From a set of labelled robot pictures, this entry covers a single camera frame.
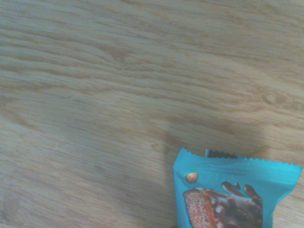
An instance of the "nut illustration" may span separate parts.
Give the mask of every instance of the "nut illustration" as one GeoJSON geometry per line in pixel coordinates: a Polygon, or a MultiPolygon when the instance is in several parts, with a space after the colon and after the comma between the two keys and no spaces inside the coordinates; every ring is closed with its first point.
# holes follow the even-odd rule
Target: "nut illustration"
{"type": "Polygon", "coordinates": [[[190,172],[186,175],[186,180],[189,183],[194,183],[198,179],[198,173],[197,172],[190,172]]]}

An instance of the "hazelnut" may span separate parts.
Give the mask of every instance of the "hazelnut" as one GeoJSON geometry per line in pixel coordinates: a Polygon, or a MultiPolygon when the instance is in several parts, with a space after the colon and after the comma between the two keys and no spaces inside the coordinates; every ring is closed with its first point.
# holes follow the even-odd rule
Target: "hazelnut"
{"type": "Polygon", "coordinates": [[[214,206],[217,203],[217,200],[213,197],[210,197],[210,202],[211,202],[212,206],[214,206]]]}
{"type": "Polygon", "coordinates": [[[224,228],[223,223],[219,222],[218,225],[217,225],[217,228],[224,228]]]}
{"type": "Polygon", "coordinates": [[[224,208],[223,208],[222,206],[217,206],[217,207],[215,208],[215,212],[216,212],[217,214],[220,214],[223,210],[224,210],[224,208]]]}
{"type": "Polygon", "coordinates": [[[186,175],[186,180],[189,183],[194,183],[198,179],[198,173],[197,172],[190,172],[186,175]]]}

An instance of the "wood grain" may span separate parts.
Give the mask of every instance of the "wood grain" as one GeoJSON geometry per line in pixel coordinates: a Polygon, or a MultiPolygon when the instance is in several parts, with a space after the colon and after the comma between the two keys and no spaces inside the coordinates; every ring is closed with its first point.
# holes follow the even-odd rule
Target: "wood grain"
{"type": "MultiPolygon", "coordinates": [[[[304,166],[301,0],[0,0],[2,227],[171,228],[180,147],[304,166]]],[[[304,176],[274,227],[303,227],[304,176]]]]}

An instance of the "blue wrapper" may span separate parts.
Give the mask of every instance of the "blue wrapper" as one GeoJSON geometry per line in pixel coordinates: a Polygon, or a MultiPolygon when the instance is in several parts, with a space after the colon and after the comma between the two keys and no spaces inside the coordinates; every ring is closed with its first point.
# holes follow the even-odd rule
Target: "blue wrapper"
{"type": "Polygon", "coordinates": [[[178,228],[272,228],[279,201],[295,188],[299,165],[180,150],[174,163],[178,228]]]}

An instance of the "light wood surface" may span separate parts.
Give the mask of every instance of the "light wood surface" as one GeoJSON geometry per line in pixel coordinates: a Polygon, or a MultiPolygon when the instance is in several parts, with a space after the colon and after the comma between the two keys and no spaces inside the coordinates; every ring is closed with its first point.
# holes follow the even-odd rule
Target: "light wood surface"
{"type": "Polygon", "coordinates": [[[182,146],[304,166],[302,0],[0,0],[2,227],[175,227],[182,146]]]}

